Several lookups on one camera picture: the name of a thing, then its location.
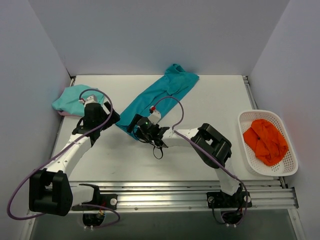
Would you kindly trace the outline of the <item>teal t-shirt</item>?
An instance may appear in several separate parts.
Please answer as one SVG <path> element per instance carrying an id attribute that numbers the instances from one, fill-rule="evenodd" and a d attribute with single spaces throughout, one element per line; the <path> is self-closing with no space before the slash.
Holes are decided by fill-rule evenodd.
<path id="1" fill-rule="evenodd" d="M 136 114 L 147 117 L 156 107 L 165 117 L 196 85 L 200 77 L 185 71 L 179 64 L 169 66 L 162 77 L 142 91 L 120 114 L 116 126 L 126 132 Z"/>

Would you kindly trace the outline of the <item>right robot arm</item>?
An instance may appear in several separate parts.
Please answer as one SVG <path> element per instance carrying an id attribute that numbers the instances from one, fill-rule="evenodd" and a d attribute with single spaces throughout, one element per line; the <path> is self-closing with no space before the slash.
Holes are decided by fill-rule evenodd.
<path id="1" fill-rule="evenodd" d="M 193 148 L 200 159 L 215 170 L 220 191 L 208 192 L 208 207 L 214 209 L 250 208 L 252 201 L 244 184 L 235 176 L 231 163 L 232 144 L 208 123 L 198 128 L 178 129 L 158 124 L 158 119 L 136 114 L 127 127 L 144 143 L 163 150 L 172 147 Z"/>

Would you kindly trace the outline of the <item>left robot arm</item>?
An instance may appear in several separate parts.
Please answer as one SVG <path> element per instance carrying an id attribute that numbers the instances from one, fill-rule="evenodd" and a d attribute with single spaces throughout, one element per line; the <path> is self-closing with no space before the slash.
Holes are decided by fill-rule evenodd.
<path id="1" fill-rule="evenodd" d="M 88 183 L 71 186 L 69 177 L 101 132 L 119 120 L 120 115 L 109 102 L 85 103 L 84 116 L 63 150 L 30 177 L 28 206 L 31 211 L 66 216 L 72 208 L 95 210 L 104 202 L 98 186 Z"/>

